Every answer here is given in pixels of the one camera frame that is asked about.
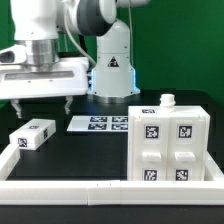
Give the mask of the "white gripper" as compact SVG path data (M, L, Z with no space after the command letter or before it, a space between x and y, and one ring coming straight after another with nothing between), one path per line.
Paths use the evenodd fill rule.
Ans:
M49 71L30 72L22 63L25 48L20 45L0 50L0 99L11 100L18 118L22 107L18 99L66 96L65 113L70 113L74 95L88 91L86 57L62 58Z

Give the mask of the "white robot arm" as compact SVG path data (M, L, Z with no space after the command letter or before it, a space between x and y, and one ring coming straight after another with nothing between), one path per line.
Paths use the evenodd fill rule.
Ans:
M15 44L0 49L0 100L22 111L26 98L65 97L70 110L75 95L105 103L123 103L140 94L131 65L131 26L116 9L151 0L10 0ZM59 35L97 38L97 58L85 51L61 56Z

